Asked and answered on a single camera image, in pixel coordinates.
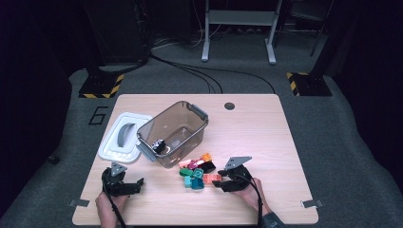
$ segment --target metal stand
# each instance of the metal stand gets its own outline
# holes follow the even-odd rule
[[[201,60],[203,62],[208,61],[208,52],[210,50],[210,24],[270,26],[269,37],[264,39],[264,43],[267,49],[269,64],[275,65],[276,57],[272,43],[276,32],[281,3],[282,0],[278,0],[275,11],[210,10],[209,0],[205,0],[205,33]]]

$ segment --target plastic container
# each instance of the plastic container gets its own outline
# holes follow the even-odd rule
[[[207,125],[208,115],[203,110],[180,101],[139,128],[137,147],[150,161],[171,168],[202,142]],[[152,148],[157,140],[165,142],[160,153]]]

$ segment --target wooden table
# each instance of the wooden table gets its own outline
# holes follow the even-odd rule
[[[244,166],[263,183],[271,208],[286,224],[313,224],[316,208],[303,208],[311,200],[294,141],[277,95],[270,94],[127,94],[113,109],[106,133],[123,112],[156,116],[178,101],[187,101],[209,116],[201,144],[184,160],[198,159],[208,152],[218,170],[230,157],[252,156]],[[233,103],[227,110],[224,105]],[[102,190],[101,176],[110,161],[98,155],[81,196],[87,207],[76,208],[73,223],[99,225],[95,199]],[[245,225],[257,223],[257,212],[220,188],[207,186],[195,191],[184,188],[179,167],[163,168],[141,156],[127,166],[125,183],[144,178],[140,194],[129,198],[122,212],[131,225]]]

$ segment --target black cable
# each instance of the black cable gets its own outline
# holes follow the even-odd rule
[[[249,184],[255,189],[256,193],[258,194],[258,227],[260,228],[260,227],[261,227],[261,220],[262,220],[262,217],[263,217],[263,214],[262,214],[262,211],[263,211],[263,209],[262,209],[263,202],[261,201],[261,196],[260,196],[260,192],[259,192],[259,190],[258,190],[258,187],[257,187],[256,183],[255,183],[255,184],[252,183],[250,180],[248,180],[248,179],[245,178],[244,176],[241,176],[241,175],[238,175],[238,174],[236,174],[236,175],[234,175],[234,176],[235,176],[235,177],[242,178],[242,179],[248,181]]]
[[[216,70],[216,71],[221,71],[221,72],[231,72],[231,73],[246,74],[246,75],[249,75],[249,76],[253,76],[253,77],[256,77],[256,78],[261,79],[263,82],[265,82],[267,85],[269,85],[269,86],[271,87],[272,91],[273,91],[273,94],[276,94],[276,90],[274,89],[274,87],[272,86],[272,84],[270,84],[270,83],[269,83],[267,80],[265,80],[264,78],[262,78],[262,77],[260,77],[260,76],[258,76],[258,75],[252,74],[252,73],[247,73],[247,72],[242,72],[242,71],[236,71],[236,70],[230,70],[230,69],[217,69],[217,68],[209,68],[209,67],[202,67],[202,66],[191,66],[191,65],[179,64],[179,63],[175,63],[175,62],[170,62],[170,61],[163,60],[163,59],[161,59],[161,58],[159,58],[159,57],[153,55],[152,53],[150,53],[150,57],[152,57],[152,58],[158,58],[157,60],[164,61],[165,63],[170,63],[170,64],[177,65],[177,66],[182,66],[182,67],[193,67],[193,68],[199,68],[199,69]]]
[[[192,73],[192,72],[190,72],[189,70],[192,70],[192,71],[194,71],[194,72],[200,73],[200,74],[204,75],[205,77],[208,77],[209,79],[213,80],[213,81],[219,86],[220,91],[221,91],[221,93],[222,93],[222,87],[221,87],[220,83],[217,82],[217,80],[215,80],[215,79],[212,78],[211,76],[209,76],[209,75],[207,75],[207,74],[205,74],[205,73],[203,73],[203,72],[200,72],[200,71],[198,71],[198,70],[196,70],[196,69],[193,69],[193,68],[191,68],[191,67],[182,66],[182,65],[177,64],[177,63],[174,63],[174,62],[166,61],[166,60],[164,60],[164,59],[161,59],[160,57],[157,57],[157,56],[153,55],[152,53],[150,53],[150,57],[153,58],[153,59],[155,59],[155,60],[157,60],[157,61],[160,61],[160,62],[163,62],[163,63],[165,63],[165,64],[171,65],[171,66],[173,66],[173,67],[180,68],[180,69],[182,69],[182,70],[184,70],[184,71],[186,71],[186,72],[188,72],[188,73],[191,73],[191,74],[193,74],[193,75],[195,75],[195,76],[197,76],[197,77],[199,77],[199,78],[202,78],[205,82],[207,82],[207,80],[205,80],[202,76],[197,75],[196,73]]]
[[[107,197],[107,199],[109,200],[110,204],[112,205],[112,211],[115,212],[115,215],[116,215],[116,217],[118,218],[118,221],[121,223],[121,226],[122,226],[123,228],[126,228],[125,221],[124,221],[124,219],[122,218],[122,215],[121,215],[121,213],[119,212],[118,207],[115,205],[115,203],[114,203],[113,200],[112,200],[112,197],[109,195],[109,193],[108,193],[107,190],[106,190],[105,183],[104,183],[104,176],[105,176],[105,174],[103,173],[103,175],[102,175],[102,186],[103,186],[103,188],[104,188],[104,192],[106,193],[106,197]]]

